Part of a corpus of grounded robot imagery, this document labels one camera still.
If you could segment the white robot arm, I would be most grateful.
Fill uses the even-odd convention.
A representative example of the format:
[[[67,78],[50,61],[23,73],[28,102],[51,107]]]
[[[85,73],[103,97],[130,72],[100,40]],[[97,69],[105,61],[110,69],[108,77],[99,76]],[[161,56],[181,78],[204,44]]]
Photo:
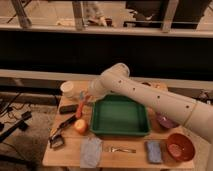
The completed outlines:
[[[160,90],[132,80],[124,63],[103,71],[88,86],[91,95],[103,98],[110,92],[124,95],[164,114],[174,122],[213,143],[213,106],[199,100]]]

